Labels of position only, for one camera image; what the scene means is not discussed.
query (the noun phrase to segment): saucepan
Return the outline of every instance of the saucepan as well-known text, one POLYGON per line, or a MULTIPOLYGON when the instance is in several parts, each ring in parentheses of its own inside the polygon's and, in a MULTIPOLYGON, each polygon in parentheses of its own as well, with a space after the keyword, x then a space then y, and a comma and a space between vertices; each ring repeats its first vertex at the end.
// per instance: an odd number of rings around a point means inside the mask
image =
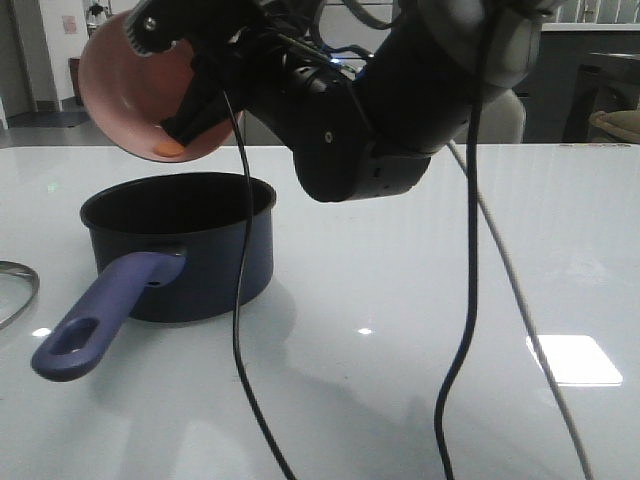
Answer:
MULTIPOLYGON (((253 222, 240 300, 273 275, 271 210, 276 194, 252 178, 253 222)), ((33 355, 53 381, 91 371, 130 317, 189 322, 225 312, 235 290, 246 227, 246 181, 230 173, 134 180, 102 191, 80 209, 100 275, 33 355)))

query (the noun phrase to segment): purple handle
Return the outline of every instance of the purple handle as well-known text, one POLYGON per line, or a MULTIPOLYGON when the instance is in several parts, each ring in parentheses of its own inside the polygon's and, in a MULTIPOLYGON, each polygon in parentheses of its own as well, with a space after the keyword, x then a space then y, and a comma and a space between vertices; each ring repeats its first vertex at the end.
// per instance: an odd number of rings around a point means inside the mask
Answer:
POLYGON ((145 287, 172 282, 184 263, 182 255, 159 252, 134 252, 111 262, 36 350, 31 367, 56 382, 90 372, 145 287))

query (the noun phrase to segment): table surface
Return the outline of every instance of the table surface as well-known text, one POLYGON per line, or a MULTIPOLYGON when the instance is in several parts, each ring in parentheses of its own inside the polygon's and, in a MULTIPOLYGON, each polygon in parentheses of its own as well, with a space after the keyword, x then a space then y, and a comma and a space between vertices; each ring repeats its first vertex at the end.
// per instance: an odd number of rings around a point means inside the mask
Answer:
MULTIPOLYGON (((443 151, 405 195, 320 204, 286 149, 250 148, 249 159, 278 192, 275 273, 243 308, 241 341, 298 478, 443 478, 432 412, 466 312, 462 171, 443 151)), ((282 478, 236 374, 230 315, 128 320, 74 382, 29 367, 33 332, 53 328, 96 275, 83 201, 132 178, 212 170, 240 171, 237 151, 165 165, 115 147, 0 150, 0 259, 41 277, 35 304, 0 330, 0 478, 282 478)), ((622 376, 591 382, 593 367, 561 387, 596 478, 636 478, 640 148, 483 146, 479 177, 539 333, 591 337, 622 376)), ((478 329, 445 417, 456 476, 580 479, 484 222, 480 255, 478 329)), ((596 353, 556 357, 584 366, 596 353)))

